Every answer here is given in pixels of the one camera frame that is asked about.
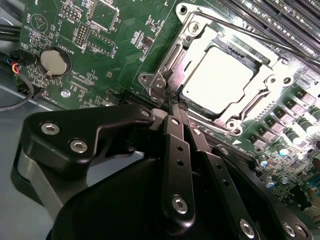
capacitor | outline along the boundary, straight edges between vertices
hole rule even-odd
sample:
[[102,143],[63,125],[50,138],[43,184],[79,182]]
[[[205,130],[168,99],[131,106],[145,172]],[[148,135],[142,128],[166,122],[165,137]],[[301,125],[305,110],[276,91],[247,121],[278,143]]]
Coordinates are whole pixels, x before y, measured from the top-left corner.
[[314,116],[314,118],[320,122],[320,109],[318,110],[315,110],[313,113],[312,113],[312,116]]
[[278,154],[282,157],[289,154],[289,150],[286,148],[285,145],[282,143],[277,143],[274,145],[275,150],[278,152]]
[[293,204],[295,202],[295,199],[292,195],[286,196],[286,199],[288,199],[289,204]]
[[282,184],[288,184],[288,183],[290,183],[290,181],[289,181],[289,179],[287,177],[283,177],[283,178],[281,178],[281,183]]
[[302,143],[303,139],[294,131],[287,133],[286,136],[294,145],[299,145]]
[[69,55],[59,47],[46,48],[40,55],[40,63],[44,73],[49,77],[58,77],[71,69]]
[[320,160],[319,159],[313,159],[312,160],[312,165],[315,170],[320,171]]
[[317,131],[316,126],[309,121],[303,121],[300,126],[307,134],[314,134]]
[[272,177],[271,176],[267,176],[265,179],[264,179],[264,183],[265,183],[265,186],[268,188],[268,189],[273,189],[275,187],[275,183],[274,181],[272,180]]
[[288,206],[289,205],[289,202],[286,198],[283,198],[281,199],[281,202],[285,205],[285,206]]
[[267,162],[267,160],[266,160],[264,155],[259,155],[257,157],[257,160],[258,160],[258,162],[259,162],[261,167],[266,167],[268,165],[268,162]]

motherboard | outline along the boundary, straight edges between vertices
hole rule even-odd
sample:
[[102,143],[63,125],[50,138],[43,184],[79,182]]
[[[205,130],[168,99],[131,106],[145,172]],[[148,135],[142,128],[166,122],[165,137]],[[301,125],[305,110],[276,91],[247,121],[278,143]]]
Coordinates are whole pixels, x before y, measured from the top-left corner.
[[37,61],[21,72],[63,109],[179,93],[191,124],[256,159],[286,203],[320,183],[320,67],[211,17],[319,60],[319,13],[317,0],[28,0],[20,48]]

surface-mount component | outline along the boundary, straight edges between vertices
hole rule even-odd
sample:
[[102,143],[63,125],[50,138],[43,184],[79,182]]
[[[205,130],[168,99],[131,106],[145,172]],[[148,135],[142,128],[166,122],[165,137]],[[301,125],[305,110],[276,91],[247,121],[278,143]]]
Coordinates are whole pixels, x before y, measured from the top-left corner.
[[315,158],[312,160],[312,165],[315,170],[320,171],[320,160]]
[[271,117],[265,123],[268,125],[268,127],[271,130],[275,131],[276,133],[281,133],[283,130],[286,129],[286,127],[281,122],[279,122],[278,120],[276,120],[273,117]]
[[316,126],[314,126],[311,122],[309,121],[303,121],[300,123],[300,126],[302,129],[307,133],[307,134],[313,134],[317,131]]
[[307,176],[307,174],[305,172],[301,171],[296,176],[300,179],[304,179]]
[[263,137],[265,140],[269,142],[271,142],[276,137],[275,134],[273,134],[264,126],[258,130],[258,133],[260,134],[261,137]]
[[287,177],[283,177],[283,178],[281,178],[281,183],[285,185],[285,184],[290,183],[290,181]]
[[308,105],[313,105],[317,100],[303,89],[296,94],[296,97]]
[[299,168],[300,166],[301,166],[301,164],[298,163],[298,162],[294,162],[294,163],[292,163],[292,164],[290,165],[290,167],[293,168],[293,169],[297,169],[297,168]]
[[282,143],[276,143],[274,149],[278,152],[281,157],[284,157],[289,154],[289,150]]
[[302,115],[307,111],[292,99],[288,101],[285,106],[297,115]]
[[71,69],[71,59],[69,55],[59,47],[49,47],[40,55],[41,66],[45,75],[57,77],[66,74]]
[[294,145],[300,145],[303,142],[303,139],[296,132],[289,132],[286,136]]
[[275,112],[275,115],[284,123],[286,124],[291,124],[293,123],[296,119],[291,116],[289,113],[287,113],[285,110],[283,110],[282,108],[278,109]]
[[255,146],[260,151],[261,151],[261,149],[263,149],[267,145],[267,143],[261,137],[259,137],[257,135],[253,135],[250,138],[250,141],[253,144],[253,146]]

ram slot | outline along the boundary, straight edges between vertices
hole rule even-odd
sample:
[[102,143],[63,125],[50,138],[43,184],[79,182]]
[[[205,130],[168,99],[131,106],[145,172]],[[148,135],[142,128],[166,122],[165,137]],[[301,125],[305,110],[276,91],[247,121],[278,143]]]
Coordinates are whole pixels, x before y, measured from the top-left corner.
[[[221,2],[221,8],[228,8],[230,9],[236,16],[241,17],[244,21],[247,22],[249,26],[251,26],[253,29],[255,29],[256,34],[261,34],[264,36],[268,36],[268,38],[278,42],[278,43],[289,43],[292,47],[299,48],[300,46],[297,46],[296,44],[293,44],[291,41],[288,41],[288,38],[283,36],[282,34],[277,34],[277,32],[272,32],[267,27],[264,27],[260,22],[258,22],[256,19],[251,17],[249,14],[247,14],[245,11],[240,9],[238,6],[230,3],[228,0],[220,0]],[[302,63],[304,63],[306,66],[308,66],[310,69],[314,70],[317,73],[320,73],[320,68],[317,66],[308,63],[303,58],[296,56],[297,59],[299,59]]]
[[302,5],[308,8],[320,19],[320,2],[316,0],[298,0]]
[[[285,2],[279,1],[279,0],[265,0],[268,4],[273,6],[276,10],[281,12],[283,15],[285,15],[289,20],[291,20],[293,23],[298,25],[302,31],[307,33],[309,36],[311,36],[314,40],[317,42],[320,42],[319,37],[320,37],[320,21],[316,17],[311,17],[312,14],[309,13],[308,16],[311,17],[314,21],[311,20],[311,18],[307,18],[305,15],[303,15],[298,9],[295,9],[289,4],[286,4]],[[280,23],[283,23],[286,25],[289,21],[287,21],[285,18],[280,19]],[[292,29],[294,32],[298,31],[297,34],[299,36],[305,35],[304,32],[301,32],[301,30],[297,29]],[[306,40],[306,42],[310,43],[311,45],[313,44],[314,41],[309,41]]]
[[260,20],[264,25],[266,25],[268,28],[273,30],[275,33],[277,33],[278,35],[280,35],[281,37],[286,39],[287,42],[294,45],[297,49],[299,49],[301,52],[303,52],[307,56],[314,57],[314,58],[319,57],[319,54],[313,50],[312,44],[310,44],[306,41],[303,41],[299,37],[298,34],[295,34],[288,27],[284,26],[283,24],[280,24],[278,22],[277,18],[272,17],[271,14],[268,13],[269,11],[268,12],[264,11],[261,7],[259,7],[254,2],[251,2],[250,3],[251,5],[246,5],[241,0],[231,0],[231,2],[233,2],[234,4],[236,4],[237,6],[242,8],[244,11],[246,11],[252,17]]

green circuit board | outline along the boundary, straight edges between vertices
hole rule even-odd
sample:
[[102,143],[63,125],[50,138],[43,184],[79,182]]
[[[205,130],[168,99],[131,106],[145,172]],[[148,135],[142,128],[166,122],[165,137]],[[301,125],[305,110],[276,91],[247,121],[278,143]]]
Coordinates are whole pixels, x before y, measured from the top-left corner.
[[[209,7],[239,26],[246,21],[230,9],[225,0],[187,0],[190,4]],[[63,109],[93,108],[102,105],[109,91],[122,93],[128,90],[151,103],[147,91],[140,85],[140,73],[154,73],[166,51],[175,39],[182,24],[175,6],[178,0],[27,0],[21,49],[37,56],[49,47],[64,50],[71,59],[71,69],[60,77],[48,78],[41,70],[39,61],[21,71],[35,86],[44,89],[43,97]],[[248,156],[265,154],[270,161],[266,168],[276,181],[275,192],[283,197],[296,183],[305,185],[317,172],[311,163],[313,158],[307,152],[320,141],[320,134],[309,135],[303,147],[287,144],[279,135],[265,149],[252,145],[250,138],[265,126],[265,117],[273,115],[273,110],[284,106],[286,101],[301,89],[313,88],[320,82],[319,74],[309,69],[293,56],[274,49],[289,60],[289,68],[294,69],[295,83],[285,89],[277,102],[261,113],[259,119],[244,123],[244,133],[239,137],[214,132],[197,125],[210,136],[217,138],[231,148]],[[64,98],[61,90],[70,91]],[[306,106],[313,111],[314,105]],[[296,122],[304,116],[296,116]],[[290,150],[285,157],[279,156],[274,143],[282,141]],[[305,172],[305,178],[298,178]],[[286,176],[291,184],[279,184],[278,179]]]

